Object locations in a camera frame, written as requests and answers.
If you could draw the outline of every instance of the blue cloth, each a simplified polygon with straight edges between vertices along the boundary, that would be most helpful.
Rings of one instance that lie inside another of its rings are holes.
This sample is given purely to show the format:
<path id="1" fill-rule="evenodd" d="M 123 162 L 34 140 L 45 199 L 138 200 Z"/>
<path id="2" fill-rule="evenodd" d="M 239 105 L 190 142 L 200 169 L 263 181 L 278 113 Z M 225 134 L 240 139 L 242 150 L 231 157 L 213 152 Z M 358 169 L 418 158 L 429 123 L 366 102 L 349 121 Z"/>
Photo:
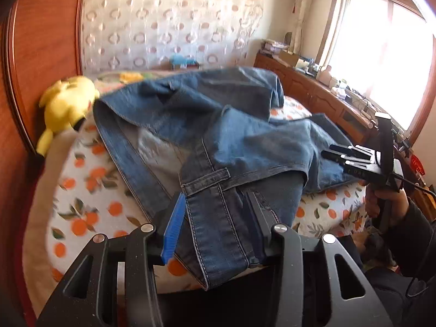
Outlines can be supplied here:
<path id="1" fill-rule="evenodd" d="M 206 289 L 259 264 L 245 192 L 291 225 L 303 191 L 350 180 L 320 154 L 350 145 L 345 135 L 322 114 L 269 121 L 282 106 L 277 76 L 246 67 L 146 80 L 94 104 L 100 135 L 150 220 L 174 192 L 186 195 L 176 255 Z"/>

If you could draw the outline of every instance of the window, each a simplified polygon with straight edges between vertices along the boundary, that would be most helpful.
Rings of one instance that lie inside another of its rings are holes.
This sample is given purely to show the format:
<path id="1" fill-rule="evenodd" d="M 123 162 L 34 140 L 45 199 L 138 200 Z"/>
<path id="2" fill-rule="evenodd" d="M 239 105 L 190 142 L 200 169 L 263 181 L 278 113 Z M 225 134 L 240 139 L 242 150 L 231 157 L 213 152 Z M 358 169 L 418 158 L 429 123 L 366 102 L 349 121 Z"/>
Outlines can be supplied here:
<path id="1" fill-rule="evenodd" d="M 432 65 L 433 35 L 425 20 L 394 0 L 340 0 L 334 15 L 320 63 L 407 134 Z"/>

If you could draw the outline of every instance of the wooden window frame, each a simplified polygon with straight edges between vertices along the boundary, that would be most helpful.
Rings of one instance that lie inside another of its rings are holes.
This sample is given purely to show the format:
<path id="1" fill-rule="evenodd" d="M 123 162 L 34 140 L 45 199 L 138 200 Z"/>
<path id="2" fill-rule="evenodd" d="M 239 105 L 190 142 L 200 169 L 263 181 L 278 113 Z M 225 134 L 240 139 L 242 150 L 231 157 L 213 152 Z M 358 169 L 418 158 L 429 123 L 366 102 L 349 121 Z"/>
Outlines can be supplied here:
<path id="1" fill-rule="evenodd" d="M 399 4 L 409 11 L 417 14 L 421 18 L 422 15 L 413 3 L 412 0 L 390 0 L 396 4 Z M 342 22 L 342 17 L 347 0 L 332 0 L 330 11 L 324 30 L 323 38 L 321 40 L 320 49 L 318 50 L 315 62 L 321 66 L 325 64 L 333 53 L 333 47 L 337 39 L 339 24 Z M 432 63 L 430 66 L 429 79 L 427 82 L 426 89 L 422 95 L 421 103 L 416 111 L 416 114 L 408 128 L 408 141 L 412 146 L 416 139 L 418 138 L 424 124 L 427 121 L 430 110 L 433 106 L 433 102 L 436 96 L 436 39 L 433 38 L 433 56 Z"/>

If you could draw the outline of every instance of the metal screw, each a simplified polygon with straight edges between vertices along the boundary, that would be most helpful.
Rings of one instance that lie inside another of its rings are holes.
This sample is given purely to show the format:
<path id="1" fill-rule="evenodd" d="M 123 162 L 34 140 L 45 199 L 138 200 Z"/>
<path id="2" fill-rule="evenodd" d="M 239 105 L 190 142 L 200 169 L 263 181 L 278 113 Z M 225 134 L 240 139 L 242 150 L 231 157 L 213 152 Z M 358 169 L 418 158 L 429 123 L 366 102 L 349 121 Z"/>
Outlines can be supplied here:
<path id="1" fill-rule="evenodd" d="M 92 238 L 92 240 L 95 243 L 100 243 L 100 242 L 103 242 L 105 240 L 105 236 L 103 234 L 97 234 Z"/>
<path id="2" fill-rule="evenodd" d="M 334 243 L 336 241 L 336 237 L 334 237 L 332 234 L 325 234 L 323 236 L 323 240 L 325 243 Z"/>
<path id="3" fill-rule="evenodd" d="M 152 224 L 144 224 L 141 226 L 141 231 L 142 232 L 151 232 L 153 231 L 154 227 Z"/>
<path id="4" fill-rule="evenodd" d="M 282 232 L 286 232 L 286 231 L 288 230 L 288 228 L 286 227 L 286 225 L 283 225 L 283 224 L 277 224 L 277 225 L 274 225 L 274 230 L 275 230 L 276 232 L 280 232 L 280 233 L 282 233 Z"/>

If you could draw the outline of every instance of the bed sheet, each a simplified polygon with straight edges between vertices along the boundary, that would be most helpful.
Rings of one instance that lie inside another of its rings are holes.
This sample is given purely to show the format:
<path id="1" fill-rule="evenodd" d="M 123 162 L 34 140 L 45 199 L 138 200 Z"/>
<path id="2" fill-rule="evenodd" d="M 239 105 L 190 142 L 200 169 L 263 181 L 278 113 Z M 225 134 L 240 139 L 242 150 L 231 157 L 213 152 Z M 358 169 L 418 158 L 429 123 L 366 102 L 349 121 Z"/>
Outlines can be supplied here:
<path id="1" fill-rule="evenodd" d="M 166 75 L 168 73 L 147 73 L 142 77 Z M 121 73 L 110 73 L 99 77 L 95 84 L 105 93 L 136 80 L 131 75 L 125 75 L 124 82 L 120 79 Z M 285 106 L 271 110 L 271 116 L 300 119 L 310 116 L 310 112 L 299 102 L 285 97 Z M 309 237 L 320 237 L 326 232 L 336 236 L 358 232 L 365 224 L 363 202 L 364 190 L 359 183 L 304 195 L 293 228 Z M 92 114 L 78 134 L 58 135 L 38 183 L 23 247 L 23 269 L 36 315 L 39 315 L 56 282 L 95 233 L 118 237 L 146 222 L 101 143 Z M 123 294 L 123 268 L 120 264 L 119 294 Z M 241 275 L 253 271 L 247 270 Z M 156 266 L 155 276 L 158 293 L 200 288 L 176 259 L 171 259 L 167 266 Z"/>

